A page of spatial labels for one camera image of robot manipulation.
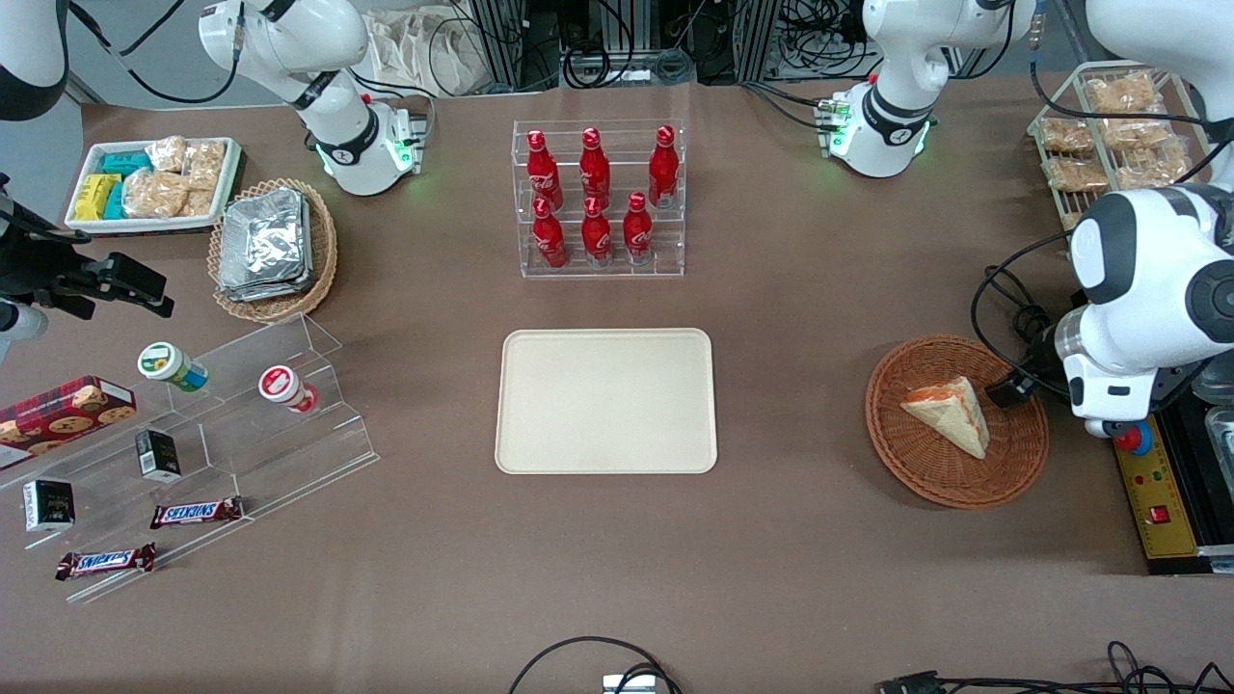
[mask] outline brown table surface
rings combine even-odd
[[[826,94],[830,85],[803,93]],[[689,107],[686,277],[527,282],[511,220],[516,119]],[[352,198],[285,107],[84,110],[88,143],[227,135],[246,184],[311,183],[341,235],[313,314],[383,459],[90,605],[0,524],[5,692],[503,692],[540,647],[632,640],[689,692],[866,692],[951,677],[1104,678],[1107,640],[1193,677],[1234,643],[1234,583],[1144,575],[1107,443],[1049,405],[1040,480],[946,510],[882,466],[861,414],[896,343],[970,335],[981,268],[1058,230],[1023,137],[1023,78],[953,84],[903,175],[863,179],[735,88],[442,101],[424,173]],[[207,351],[255,326],[211,299],[206,236],[100,241],[167,274],[175,316],[56,315],[0,368],[11,401],[83,373],[136,380],[152,340]],[[1056,252],[1019,268],[1053,309]],[[1013,347],[1004,306],[990,332]],[[492,461],[502,340],[518,328],[697,326],[714,348],[719,461],[703,475],[511,477]],[[633,661],[579,647],[528,692],[596,692]]]

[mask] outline black box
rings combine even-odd
[[[21,489],[26,500],[26,530],[68,530],[77,520],[73,485],[52,479],[35,479]]]
[[[153,430],[137,435],[137,459],[142,464],[142,477],[154,482],[180,479],[180,458],[175,454],[175,440]]]

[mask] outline round wicker basket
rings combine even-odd
[[[985,459],[965,453],[900,408],[909,390],[967,377],[990,427]],[[917,494],[955,509],[988,509],[1027,490],[1041,473],[1049,430],[1041,404],[1002,409],[985,388],[1007,364],[980,343],[953,335],[912,340],[879,362],[865,391],[865,426],[887,468]]]
[[[308,199],[308,233],[312,237],[312,267],[317,279],[304,294],[275,296],[259,301],[232,301],[222,291],[215,291],[215,301],[238,319],[273,324],[294,314],[307,314],[326,299],[331,284],[334,283],[334,270],[338,269],[338,235],[334,232],[334,220],[329,216],[326,203],[311,185],[300,180],[279,178],[247,188],[236,198],[255,198],[283,186],[294,188]],[[222,219],[216,221],[215,228],[210,232],[210,256],[206,258],[206,268],[215,284],[218,283],[218,247],[222,237]]]

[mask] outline sandwich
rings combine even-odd
[[[900,406],[975,458],[986,457],[990,430],[977,394],[963,375],[908,394]]]

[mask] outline red bottle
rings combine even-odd
[[[536,247],[539,248],[544,262],[553,269],[564,268],[570,262],[570,251],[565,247],[565,237],[561,235],[561,222],[553,216],[549,201],[537,198],[532,203],[536,212],[536,224],[532,225],[532,233],[536,235]]]
[[[647,188],[647,196],[652,200],[652,206],[665,210],[677,203],[677,148],[674,147],[675,133],[673,126],[660,126],[655,131],[655,152],[652,153],[650,174],[652,180]]]
[[[645,265],[652,259],[652,215],[647,211],[647,196],[629,194],[629,210],[622,220],[626,238],[626,258],[632,265]]]
[[[582,131],[582,157],[579,159],[579,172],[582,174],[584,198],[595,198],[600,209],[608,209],[608,186],[612,177],[608,174],[608,157],[600,148],[600,131],[589,127]]]
[[[612,242],[608,237],[608,220],[597,198],[582,201],[582,247],[587,251],[587,264],[595,269],[607,268],[613,262]]]
[[[533,130],[527,133],[527,177],[532,179],[532,190],[537,198],[543,198],[553,205],[553,211],[561,209],[561,178],[557,173],[557,161],[544,146],[544,133]]]

